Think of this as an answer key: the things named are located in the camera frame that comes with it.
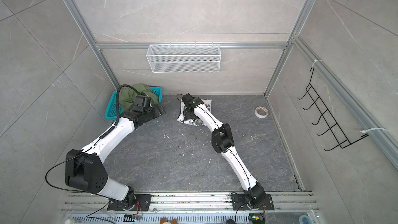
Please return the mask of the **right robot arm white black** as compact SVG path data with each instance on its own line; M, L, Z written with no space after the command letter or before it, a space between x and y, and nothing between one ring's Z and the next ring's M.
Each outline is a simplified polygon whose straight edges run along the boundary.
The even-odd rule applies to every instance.
M209 128L213 149L216 153L221 154L233 169L250 207L258 208L262 204L266 192L240 158L234 145L230 125L219 121L199 97L193 97L188 93L182 96L181 101L186 107L184 112L189 117L201 119L205 126Z

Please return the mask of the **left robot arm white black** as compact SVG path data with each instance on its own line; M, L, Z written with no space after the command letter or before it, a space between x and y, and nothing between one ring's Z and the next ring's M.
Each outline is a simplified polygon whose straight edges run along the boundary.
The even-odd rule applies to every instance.
M117 120L80 150L66 155L65 183L83 192L128 201L133 188L109 177L104 162L119 143L139 126L165 114L162 104L150 103L150 97L138 96L133 105L117 115Z

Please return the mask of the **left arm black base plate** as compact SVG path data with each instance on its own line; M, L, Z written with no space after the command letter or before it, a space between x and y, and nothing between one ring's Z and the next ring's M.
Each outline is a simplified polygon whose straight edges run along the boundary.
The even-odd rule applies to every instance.
M130 194L123 201L111 199L108 211L148 211L152 195Z

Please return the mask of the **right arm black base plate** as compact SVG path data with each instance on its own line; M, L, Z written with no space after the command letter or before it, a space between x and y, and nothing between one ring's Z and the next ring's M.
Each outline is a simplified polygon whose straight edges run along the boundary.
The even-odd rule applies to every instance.
M245 194L231 193L232 207L234 211L273 211L274 203L270 194L266 194L256 206L251 206Z

